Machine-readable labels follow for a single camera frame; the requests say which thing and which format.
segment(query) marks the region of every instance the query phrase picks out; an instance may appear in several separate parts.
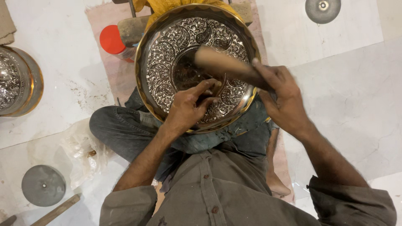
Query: shirt button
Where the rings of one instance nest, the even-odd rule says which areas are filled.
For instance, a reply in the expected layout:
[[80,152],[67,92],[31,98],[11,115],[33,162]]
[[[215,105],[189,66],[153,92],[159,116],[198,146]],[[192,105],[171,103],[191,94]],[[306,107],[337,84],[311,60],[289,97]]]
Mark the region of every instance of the shirt button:
[[217,206],[215,206],[214,208],[212,208],[211,212],[212,212],[213,214],[215,214],[215,213],[218,212],[218,210],[219,210],[219,208],[218,208]]

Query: yellow cloth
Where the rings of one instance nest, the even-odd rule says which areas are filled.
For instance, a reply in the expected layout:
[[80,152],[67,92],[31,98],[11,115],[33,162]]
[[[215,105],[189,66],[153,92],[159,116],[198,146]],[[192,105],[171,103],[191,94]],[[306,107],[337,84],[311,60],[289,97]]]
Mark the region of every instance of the yellow cloth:
[[219,6],[221,8],[226,9],[227,11],[233,13],[238,18],[242,19],[236,11],[232,9],[232,7],[223,1],[220,0],[133,0],[134,8],[136,12],[139,12],[144,8],[144,6],[152,7],[154,10],[154,14],[148,20],[146,30],[151,26],[151,24],[162,14],[165,12],[178,7],[180,5],[186,5],[190,3],[204,3],[204,4],[211,4],[214,6]]

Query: engraved silver pot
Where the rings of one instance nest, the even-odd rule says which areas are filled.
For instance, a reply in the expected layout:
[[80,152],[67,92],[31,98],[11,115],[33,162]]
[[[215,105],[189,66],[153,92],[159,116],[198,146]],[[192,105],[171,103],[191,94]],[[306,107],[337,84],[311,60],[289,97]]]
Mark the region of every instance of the engraved silver pot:
[[[145,32],[135,56],[139,94],[158,120],[165,121],[178,91],[208,78],[200,68],[192,70],[195,66],[191,59],[201,45],[215,47],[246,63],[254,57],[260,59],[251,32],[229,11],[208,4],[188,4],[166,12]],[[251,105],[254,86],[226,76],[220,80],[219,102],[209,106],[202,120],[187,132],[223,128]]]
[[43,94],[42,73],[35,60],[15,47],[0,47],[0,117],[29,113]]

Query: gray disc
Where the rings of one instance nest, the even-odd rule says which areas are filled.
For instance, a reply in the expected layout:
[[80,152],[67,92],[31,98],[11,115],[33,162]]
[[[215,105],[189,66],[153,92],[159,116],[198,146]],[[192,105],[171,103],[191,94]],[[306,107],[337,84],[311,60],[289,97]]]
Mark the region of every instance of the gray disc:
[[58,203],[66,192],[63,177],[45,165],[30,168],[23,177],[21,187],[30,203],[42,207]]
[[333,21],[340,12],[340,0],[306,0],[308,18],[318,24]]

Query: man's left hand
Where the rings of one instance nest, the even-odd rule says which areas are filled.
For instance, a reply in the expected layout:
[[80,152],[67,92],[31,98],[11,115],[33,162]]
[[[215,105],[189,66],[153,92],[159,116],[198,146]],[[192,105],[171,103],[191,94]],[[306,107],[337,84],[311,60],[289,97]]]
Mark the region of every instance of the man's left hand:
[[168,117],[163,124],[164,128],[173,133],[171,135],[178,138],[200,121],[208,106],[212,103],[217,103],[219,99],[217,97],[208,97],[197,106],[198,98],[202,94],[210,94],[211,92],[207,90],[218,83],[216,79],[211,78],[202,81],[196,87],[176,93]]

